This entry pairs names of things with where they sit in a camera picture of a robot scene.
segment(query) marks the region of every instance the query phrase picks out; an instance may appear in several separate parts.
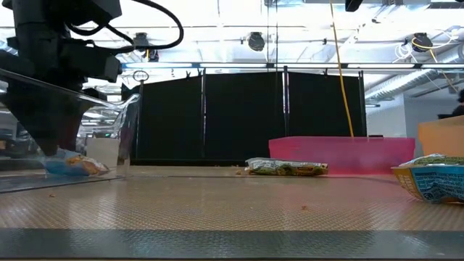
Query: crumpled wrapper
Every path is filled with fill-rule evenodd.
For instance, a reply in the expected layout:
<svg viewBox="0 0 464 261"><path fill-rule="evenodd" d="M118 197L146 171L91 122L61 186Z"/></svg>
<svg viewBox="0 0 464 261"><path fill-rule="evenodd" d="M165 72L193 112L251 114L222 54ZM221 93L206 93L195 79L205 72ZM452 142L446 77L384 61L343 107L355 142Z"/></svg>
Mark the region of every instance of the crumpled wrapper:
<svg viewBox="0 0 464 261"><path fill-rule="evenodd" d="M109 172L109 168L77 152L59 149L53 157L46 157L43 165L48 173L66 176L100 176Z"/></svg>
<svg viewBox="0 0 464 261"><path fill-rule="evenodd" d="M328 173L326 163L294 162L279 159L252 158L246 161L249 175L316 176Z"/></svg>
<svg viewBox="0 0 464 261"><path fill-rule="evenodd" d="M417 199L464 202L464 157L431 154L392 169L401 187Z"/></svg>

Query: ceiling pipe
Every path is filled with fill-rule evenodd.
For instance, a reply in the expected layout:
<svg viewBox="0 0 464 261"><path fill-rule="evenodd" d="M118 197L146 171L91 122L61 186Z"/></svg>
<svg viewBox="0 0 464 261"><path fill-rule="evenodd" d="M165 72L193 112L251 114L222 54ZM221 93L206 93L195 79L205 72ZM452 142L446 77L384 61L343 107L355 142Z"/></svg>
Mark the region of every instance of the ceiling pipe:
<svg viewBox="0 0 464 261"><path fill-rule="evenodd" d="M439 63L463 63L463 44L438 55L437 60ZM430 59L426 63L435 63L435 61ZM439 70L424 69L406 75L398 75L367 90L365 98L385 99L393 97L411 88L427 83L430 80L437 79L440 73Z"/></svg>

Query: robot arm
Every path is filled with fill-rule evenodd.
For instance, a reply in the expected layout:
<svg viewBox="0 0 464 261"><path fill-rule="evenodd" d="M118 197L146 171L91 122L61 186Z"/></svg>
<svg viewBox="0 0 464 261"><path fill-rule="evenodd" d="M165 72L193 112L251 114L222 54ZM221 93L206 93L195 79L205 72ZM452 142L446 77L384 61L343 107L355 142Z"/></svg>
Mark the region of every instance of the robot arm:
<svg viewBox="0 0 464 261"><path fill-rule="evenodd" d="M3 6L13 11L16 36L9 38L8 44L18 50L18 56L0 51L1 68L72 91L82 91L82 84L88 77L116 82L122 72L116 54L134 49L168 49L183 40L182 24L174 14L150 0L133 1L171 17L179 27L178 40L163 46L136 46L131 38L109 24L122 15L119 0L3 0ZM98 27L90 31L77 28L90 21ZM93 41L74 39L70 35L73 31L91 36L103 28L124 38L130 45L119 49L103 48ZM21 122L45 155L56 154L58 147L75 150L75 137L83 113L91 104L15 80L7 81L8 92L0 96L0 102Z"/></svg>

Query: textured floor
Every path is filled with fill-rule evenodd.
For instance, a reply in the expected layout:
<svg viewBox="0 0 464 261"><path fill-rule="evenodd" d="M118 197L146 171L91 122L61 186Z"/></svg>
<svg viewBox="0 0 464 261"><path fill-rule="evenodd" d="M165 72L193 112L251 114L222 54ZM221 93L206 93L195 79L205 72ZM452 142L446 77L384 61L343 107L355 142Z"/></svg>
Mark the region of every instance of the textured floor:
<svg viewBox="0 0 464 261"><path fill-rule="evenodd" d="M2 194L0 257L464 257L463 207L415 200L390 176L235 171L134 169L125 181Z"/></svg>

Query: pink tray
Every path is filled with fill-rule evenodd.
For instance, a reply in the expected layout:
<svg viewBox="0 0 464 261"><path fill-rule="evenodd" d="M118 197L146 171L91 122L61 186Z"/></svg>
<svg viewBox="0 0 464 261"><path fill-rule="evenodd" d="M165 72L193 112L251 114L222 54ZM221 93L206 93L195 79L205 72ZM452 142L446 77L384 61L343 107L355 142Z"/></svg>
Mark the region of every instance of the pink tray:
<svg viewBox="0 0 464 261"><path fill-rule="evenodd" d="M333 174L392 174L391 167L414 157L414 138L286 137L269 141L280 160L328 163Z"/></svg>

